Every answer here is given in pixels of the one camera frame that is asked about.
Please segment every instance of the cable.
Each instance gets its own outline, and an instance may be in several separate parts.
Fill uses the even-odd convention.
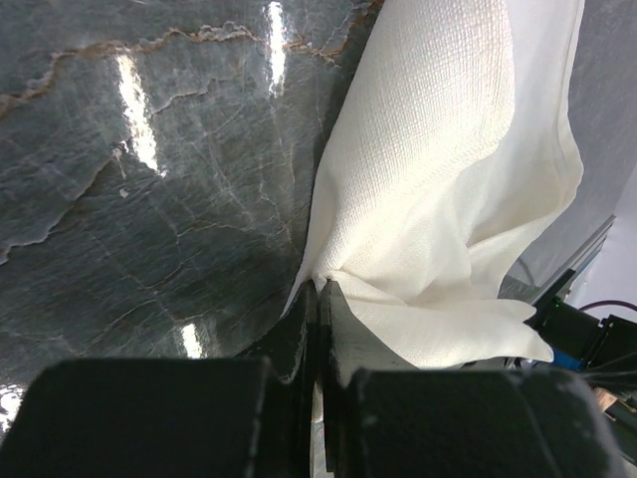
[[[635,304],[631,304],[630,302],[612,300],[612,299],[608,301],[593,302],[591,304],[585,305],[584,307],[580,307],[579,310],[581,312],[586,312],[586,311],[589,311],[590,309],[596,309],[598,307],[604,307],[604,306],[624,307],[626,309],[630,309],[633,312],[637,312],[637,306]]]

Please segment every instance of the white towel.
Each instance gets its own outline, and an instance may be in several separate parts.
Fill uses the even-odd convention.
[[[579,0],[386,0],[318,168],[298,285],[339,282],[353,313],[420,367],[551,360],[498,300],[572,201],[567,119]]]

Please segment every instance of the marble surface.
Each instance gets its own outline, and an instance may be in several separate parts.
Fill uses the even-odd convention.
[[[379,3],[0,3],[0,434],[60,359],[277,321]]]

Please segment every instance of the blue component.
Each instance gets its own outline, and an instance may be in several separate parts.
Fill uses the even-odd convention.
[[[561,352],[557,349],[553,349],[553,354],[553,365],[559,366],[561,368],[566,368],[568,370],[581,369],[581,360],[577,360],[571,356],[568,356],[564,352]]]

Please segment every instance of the textured cloth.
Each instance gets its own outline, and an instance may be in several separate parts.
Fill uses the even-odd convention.
[[[582,9],[387,0],[318,168],[295,289],[338,281],[417,366],[550,360],[533,308],[497,296],[581,178],[566,113]]]

